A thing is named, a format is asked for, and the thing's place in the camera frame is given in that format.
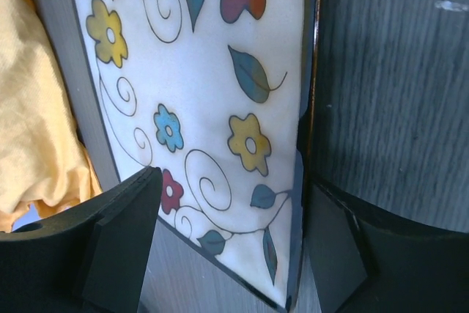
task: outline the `cloth fold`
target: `cloth fold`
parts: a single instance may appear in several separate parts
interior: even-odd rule
[[[31,0],[0,0],[0,231],[101,193]]]

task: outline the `wood grain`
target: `wood grain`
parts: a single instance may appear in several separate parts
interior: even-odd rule
[[[314,168],[393,213],[467,232],[469,12],[436,1],[322,0]]]

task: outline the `flower center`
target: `flower center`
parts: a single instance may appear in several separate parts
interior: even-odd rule
[[[173,197],[173,188],[171,186],[166,186],[166,194],[168,197]]]
[[[256,154],[256,142],[251,137],[246,139],[246,148],[251,154]]]
[[[111,28],[106,30],[106,36],[108,36],[109,42],[114,43],[116,41],[116,36],[114,36],[114,31]]]

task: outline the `yellow flower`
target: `yellow flower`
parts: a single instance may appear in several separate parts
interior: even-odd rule
[[[112,60],[122,67],[122,58],[126,59],[128,52],[119,15],[114,10],[109,13],[102,0],[92,0],[91,7],[93,15],[86,18],[86,30],[96,42],[97,57],[106,64]]]
[[[261,133],[256,115],[249,114],[245,119],[230,117],[229,128],[232,131],[228,139],[229,150],[241,157],[244,169],[249,172],[257,169],[262,176],[267,176],[269,169],[265,159],[272,150],[268,138]]]

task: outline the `dark wooden table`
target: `dark wooden table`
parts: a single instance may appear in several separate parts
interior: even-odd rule
[[[117,182],[71,0],[36,0],[104,188]],[[406,218],[469,231],[469,0],[322,0],[314,169]],[[271,312],[158,225],[151,312]],[[296,312],[320,312],[303,260]]]

